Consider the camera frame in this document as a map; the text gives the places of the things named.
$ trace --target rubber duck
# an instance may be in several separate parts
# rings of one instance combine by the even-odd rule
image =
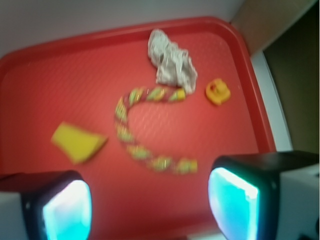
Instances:
[[[231,97],[227,84],[222,79],[217,78],[206,86],[206,97],[214,104],[220,106]]]

